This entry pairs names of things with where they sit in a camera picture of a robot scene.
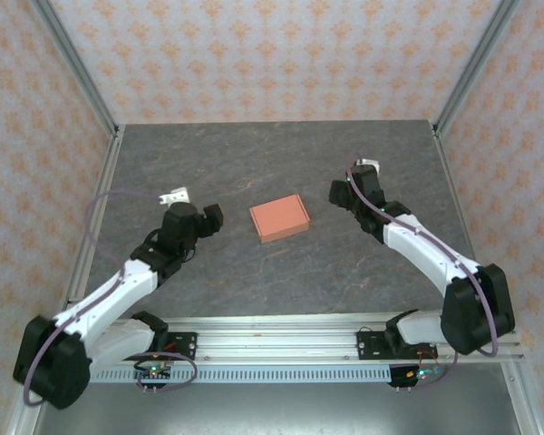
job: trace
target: cardboard box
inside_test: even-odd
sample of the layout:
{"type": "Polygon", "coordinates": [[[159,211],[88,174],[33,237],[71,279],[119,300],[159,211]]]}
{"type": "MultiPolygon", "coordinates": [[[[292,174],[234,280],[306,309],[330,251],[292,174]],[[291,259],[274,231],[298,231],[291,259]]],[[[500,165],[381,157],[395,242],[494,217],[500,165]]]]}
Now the cardboard box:
{"type": "Polygon", "coordinates": [[[308,230],[310,218],[298,195],[277,199],[250,209],[260,242],[293,236],[308,230]]]}

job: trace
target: orange floral wallpaper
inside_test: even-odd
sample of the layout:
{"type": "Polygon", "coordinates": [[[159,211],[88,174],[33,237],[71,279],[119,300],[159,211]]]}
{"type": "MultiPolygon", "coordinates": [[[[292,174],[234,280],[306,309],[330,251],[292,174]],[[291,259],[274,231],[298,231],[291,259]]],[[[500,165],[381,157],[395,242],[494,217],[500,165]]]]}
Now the orange floral wallpaper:
{"type": "Polygon", "coordinates": [[[25,324],[63,301],[108,138],[28,0],[0,1],[0,435],[25,324]]]}
{"type": "Polygon", "coordinates": [[[509,277],[544,408],[544,0],[520,3],[443,146],[475,252],[509,277]]]}
{"type": "Polygon", "coordinates": [[[53,0],[119,123],[429,119],[499,0],[53,0]]]}

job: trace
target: patterned wallpaper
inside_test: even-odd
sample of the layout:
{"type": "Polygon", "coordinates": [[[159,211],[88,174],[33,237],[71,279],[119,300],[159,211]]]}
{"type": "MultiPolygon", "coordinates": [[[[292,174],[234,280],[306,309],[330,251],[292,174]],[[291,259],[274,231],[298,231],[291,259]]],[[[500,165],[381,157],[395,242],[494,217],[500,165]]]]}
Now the patterned wallpaper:
{"type": "Polygon", "coordinates": [[[108,139],[28,0],[0,1],[0,435],[25,324],[60,309],[108,139]]]}
{"type": "Polygon", "coordinates": [[[119,123],[434,121],[499,0],[53,0],[119,123]]]}
{"type": "Polygon", "coordinates": [[[544,408],[544,0],[523,0],[443,138],[482,262],[501,265],[544,408]]]}

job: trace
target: gray stone surface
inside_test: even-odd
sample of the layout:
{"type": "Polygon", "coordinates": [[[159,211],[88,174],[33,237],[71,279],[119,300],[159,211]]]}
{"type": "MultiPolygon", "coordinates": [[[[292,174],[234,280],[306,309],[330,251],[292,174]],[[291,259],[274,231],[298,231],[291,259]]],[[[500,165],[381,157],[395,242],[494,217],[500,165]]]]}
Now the gray stone surface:
{"type": "MultiPolygon", "coordinates": [[[[401,255],[328,203],[333,179],[362,155],[381,162],[381,186],[434,234],[469,255],[426,121],[330,121],[128,126],[113,189],[152,194],[187,186],[199,209],[218,202],[225,224],[195,258],[127,314],[162,317],[320,314],[441,307],[432,284],[401,255]],[[298,193],[311,227],[261,245],[249,208],[298,193]]],[[[166,208],[111,198],[101,241],[120,256],[166,208]]],[[[95,255],[88,291],[116,265],[95,255]]]]}

